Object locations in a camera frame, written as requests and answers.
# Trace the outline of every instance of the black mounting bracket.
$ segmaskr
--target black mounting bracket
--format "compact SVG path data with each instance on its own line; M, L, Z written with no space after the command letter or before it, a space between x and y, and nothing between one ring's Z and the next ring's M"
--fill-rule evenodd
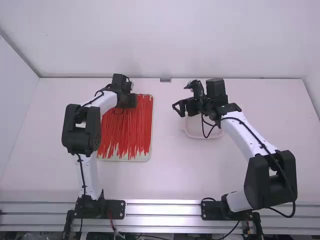
M204 221L252 221L251 211L230 212L223 201L201 201L201 218Z
M74 209L75 219L110 219L122 220L125 218L126 202L124 200L103 200L104 210L100 213L83 209L80 205L76 205Z
M104 192L97 200L88 195L79 197L74 208L75 219L110 219L125 218L126 202L124 200L106 200Z

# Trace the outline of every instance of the table surface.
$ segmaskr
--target table surface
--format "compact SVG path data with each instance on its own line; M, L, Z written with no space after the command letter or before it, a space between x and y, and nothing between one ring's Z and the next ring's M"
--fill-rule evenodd
M230 137L193 139L181 130L172 103L192 94L189 79L133 79L135 93L154 96L151 158L98 162L106 198L219 199L243 187L247 161ZM0 182L0 201L75 201L75 158L61 144L67 104L81 104L110 83L107 78L39 81ZM320 202L320 122L301 79L225 79L229 102L280 150L296 157L298 201Z

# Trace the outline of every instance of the white enclosure wall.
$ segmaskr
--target white enclosure wall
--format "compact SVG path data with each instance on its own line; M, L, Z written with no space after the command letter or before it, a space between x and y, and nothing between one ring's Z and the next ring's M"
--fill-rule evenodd
M319 9L318 0L0 0L0 28L44 77L303 78L319 114Z
M39 81L0 35L0 178L16 143Z

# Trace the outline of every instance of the red straw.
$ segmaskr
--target red straw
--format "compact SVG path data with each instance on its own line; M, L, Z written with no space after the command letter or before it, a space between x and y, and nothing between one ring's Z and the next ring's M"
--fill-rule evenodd
M153 101L150 95L137 95L137 107L112 108L101 121L101 144L98 155L110 159L135 159L151 150Z

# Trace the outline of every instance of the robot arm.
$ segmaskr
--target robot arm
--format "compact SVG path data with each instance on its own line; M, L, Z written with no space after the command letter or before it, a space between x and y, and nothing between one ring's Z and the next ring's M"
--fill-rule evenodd
M78 178L82 186L79 198L102 196L95 151L101 142L101 117L111 108L135 108L136 95L131 93L133 83L122 74L114 74L111 84L96 92L83 105L69 104L65 109L62 144L77 156Z
M267 142L247 121L241 108L228 102L223 79L206 81L207 95L199 80L188 83L185 89L193 91L193 97L182 99L172 105L181 116L197 114L209 116L226 132L248 160L243 189L225 194L221 201L227 212L259 210L297 199L296 160L288 151L279 151ZM269 175L269 168L276 171Z

